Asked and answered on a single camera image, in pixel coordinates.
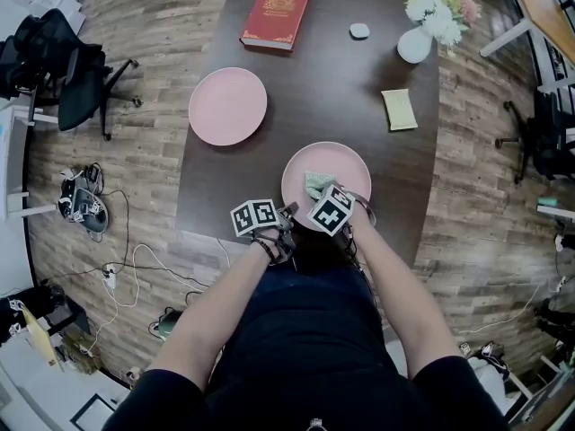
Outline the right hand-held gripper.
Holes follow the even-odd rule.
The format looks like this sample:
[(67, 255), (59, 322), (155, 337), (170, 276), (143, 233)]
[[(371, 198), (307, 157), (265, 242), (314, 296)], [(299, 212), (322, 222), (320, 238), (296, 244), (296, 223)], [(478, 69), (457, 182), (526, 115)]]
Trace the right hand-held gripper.
[(317, 200), (308, 212), (307, 219), (321, 232), (334, 236), (349, 222), (357, 203), (364, 207), (370, 223), (376, 225), (376, 216), (367, 200), (355, 193), (334, 184), (335, 180), (310, 180), (309, 196)]

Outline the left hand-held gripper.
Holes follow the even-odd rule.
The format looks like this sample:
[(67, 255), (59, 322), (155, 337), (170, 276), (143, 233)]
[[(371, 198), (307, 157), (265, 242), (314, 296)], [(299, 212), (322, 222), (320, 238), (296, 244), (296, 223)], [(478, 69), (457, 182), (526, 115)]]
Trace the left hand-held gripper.
[(276, 265), (292, 258), (296, 245), (291, 230), (299, 205), (276, 208), (272, 199), (248, 200), (230, 212), (235, 235), (258, 243)]

